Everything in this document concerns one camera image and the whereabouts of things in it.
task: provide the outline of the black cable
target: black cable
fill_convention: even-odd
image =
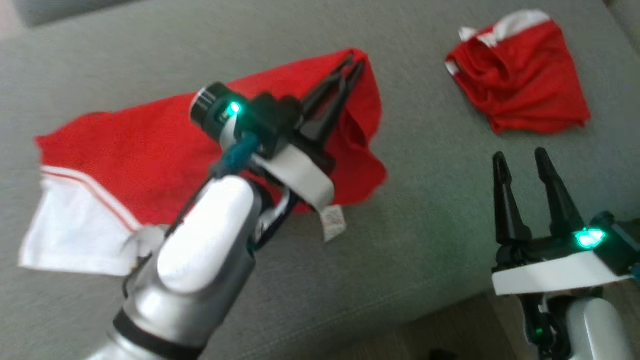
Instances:
[[[291,192],[289,196],[289,203],[287,204],[287,207],[284,209],[282,214],[280,214],[280,216],[276,218],[264,231],[264,233],[260,237],[260,240],[258,240],[258,242],[253,246],[253,251],[262,249],[265,245],[267,245],[267,243],[269,243],[269,241],[271,241],[276,231],[278,231],[278,229],[284,223],[284,220],[286,220],[289,215],[291,215],[293,209],[295,209],[296,205],[298,205],[300,198],[294,192]]]
[[[561,295],[548,301],[547,318],[555,334],[554,343],[544,348],[547,359],[563,360],[571,358],[572,346],[566,326],[566,316],[569,308],[576,300],[576,297]]]
[[[184,219],[184,217],[187,215],[187,212],[189,212],[193,204],[195,204],[195,202],[198,200],[198,196],[200,196],[200,193],[202,192],[204,187],[207,186],[207,184],[209,184],[209,181],[216,178],[218,178],[217,173],[215,171],[211,171],[207,176],[207,178],[205,179],[205,181],[203,181],[202,184],[200,184],[198,189],[193,193],[193,195],[189,198],[189,200],[187,200],[187,203],[185,203],[182,209],[180,209],[180,211],[178,212],[178,215],[175,217],[175,220],[173,221],[171,226],[164,232],[165,240],[168,239],[169,236],[171,236],[171,234],[175,232],[178,226],[182,224],[182,219]]]
[[[144,258],[138,258],[138,266],[136,266],[127,277],[122,281],[122,295],[125,299],[129,298],[129,281],[133,279],[140,273],[140,270],[148,263],[149,259],[151,259],[151,254],[145,256]]]

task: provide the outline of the green led light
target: green led light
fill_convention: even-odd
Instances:
[[[229,117],[237,115],[240,110],[240,104],[238,104],[237,102],[232,102],[231,104],[229,104],[229,106],[227,106],[227,113],[229,114]]]
[[[605,233],[598,229],[584,229],[573,235],[578,240],[578,245],[585,249],[593,249],[598,246],[605,237]]]

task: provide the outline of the gray couch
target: gray couch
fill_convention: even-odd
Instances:
[[[640,1],[614,0],[609,11],[627,34],[631,45],[640,54]]]
[[[129,1],[133,0],[13,0],[13,3],[24,25],[31,27]]]
[[[562,27],[593,119],[542,136],[494,135],[444,57],[461,25],[541,8]],[[387,183],[346,209],[324,244],[295,215],[206,359],[322,358],[491,288],[491,156],[506,153],[525,221],[547,233],[533,150],[548,149],[585,217],[639,215],[640,59],[600,0],[154,0],[59,22],[0,44],[0,358],[80,358],[118,311],[120,279],[15,266],[35,211],[35,135],[347,46],[371,55],[384,105],[372,149]]]

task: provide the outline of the crumpled red cloth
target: crumpled red cloth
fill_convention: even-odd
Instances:
[[[380,123],[381,102],[367,55],[358,49],[345,49],[227,84],[248,98],[264,91],[276,97],[300,98],[349,54],[355,61],[365,60],[366,66],[327,144],[328,152],[337,160],[331,175],[335,204],[365,200],[387,174],[369,150]],[[91,113],[39,136],[35,142],[42,150],[43,171],[49,176],[70,178],[74,176],[57,169],[86,174],[140,224],[170,224],[207,176],[209,165],[221,155],[219,145],[189,119],[194,96],[184,94],[126,110]],[[84,185],[93,186],[90,181]],[[101,192],[93,194],[99,198]],[[116,208],[109,209],[118,216]]]
[[[556,133],[591,117],[562,31],[546,13],[522,10],[460,35],[447,69],[495,133]]]

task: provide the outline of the silver robot arm segment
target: silver robot arm segment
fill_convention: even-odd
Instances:
[[[255,260],[260,195],[237,176],[213,180],[142,268],[90,359],[195,359],[222,324]]]

